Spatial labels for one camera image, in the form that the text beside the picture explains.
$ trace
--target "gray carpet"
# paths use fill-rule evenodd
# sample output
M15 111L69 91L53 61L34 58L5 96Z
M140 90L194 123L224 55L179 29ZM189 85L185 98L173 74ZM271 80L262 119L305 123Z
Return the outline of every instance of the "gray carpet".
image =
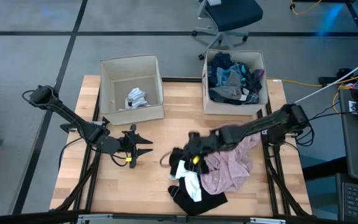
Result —
M289 1L257 0L264 18L241 30L253 32L357 32L343 4L321 3L304 16L289 10ZM80 0L7 2L0 0L0 30L72 30ZM311 3L297 3L302 11ZM358 13L358 1L354 4ZM83 31L191 31L208 24L195 16L197 1L94 0L88 1L80 30ZM212 37L197 36L104 36L77 37L60 98L74 108L83 75L99 75L99 61L106 58L156 54L163 77L200 77L203 63L197 55ZM53 85L69 37L0 36L0 215L11 212L28 163L30 149L43 113L21 99L21 93L38 84ZM339 68L358 65L358 37L249 37L235 50L261 50L267 75L306 83L320 76L334 76ZM215 49L227 49L225 45ZM316 89L284 84L289 102ZM335 89L301 102L308 116L331 106ZM58 156L67 135L58 127L63 120L53 116L40 155L24 212L49 208L57 178ZM311 147L300 147L302 166L310 166L344 155L341 120L338 116L312 123L316 139Z
M67 37L0 37L0 215L11 212L43 116L21 94L53 85L67 43Z

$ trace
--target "table leg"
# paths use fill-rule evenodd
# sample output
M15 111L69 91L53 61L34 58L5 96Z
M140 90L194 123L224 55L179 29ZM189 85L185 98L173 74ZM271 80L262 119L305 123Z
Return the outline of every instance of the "table leg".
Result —
M347 174L346 156L324 162L322 164L309 166L302 169L305 180L313 180L327 177L335 173Z

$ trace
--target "open cardboard box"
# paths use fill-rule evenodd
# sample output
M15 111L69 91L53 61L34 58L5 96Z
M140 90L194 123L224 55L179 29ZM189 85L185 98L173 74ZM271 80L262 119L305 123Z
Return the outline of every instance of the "open cardboard box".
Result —
M138 55L102 60L100 111L113 125L164 118L162 79L155 55ZM146 92L150 106L125 109L133 88Z
M212 101L208 92L208 62L212 62L215 55L219 52L229 53L232 62L245 63L251 72L256 69L264 69L265 73L260 81L262 89L259 91L259 103L251 105L231 105L227 103L217 103ZM204 69L203 69L203 111L204 114L231 114L231 115L255 115L258 110L264 108L269 100L266 86L266 68L264 58L259 51L224 51L224 50L208 50L206 53Z

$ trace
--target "pink shirt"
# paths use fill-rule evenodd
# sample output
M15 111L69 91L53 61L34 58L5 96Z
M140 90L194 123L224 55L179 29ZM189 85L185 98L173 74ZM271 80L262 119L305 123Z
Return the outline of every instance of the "pink shirt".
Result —
M209 194L237 191L249 176L252 161L248 151L260 141L260 133L245 137L227 152L214 152L204 157L209 173L201 174L201 184Z

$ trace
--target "office chair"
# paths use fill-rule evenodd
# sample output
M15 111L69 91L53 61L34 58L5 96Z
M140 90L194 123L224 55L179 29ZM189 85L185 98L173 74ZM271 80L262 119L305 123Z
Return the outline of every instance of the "office chair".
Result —
M197 32L205 32L215 35L212 42L204 49L203 53L198 56L200 60L204 60L205 52L216 42L222 43L222 40L227 43L230 49L234 48L229 40L229 35L243 37L242 41L247 41L247 32L232 31L241 27L248 26L262 19L264 14L262 8L255 0L221 0L221 4L211 6L208 0L200 1L198 8L198 17L201 17L203 12L206 12L213 24L200 28L195 27L192 36L196 36Z

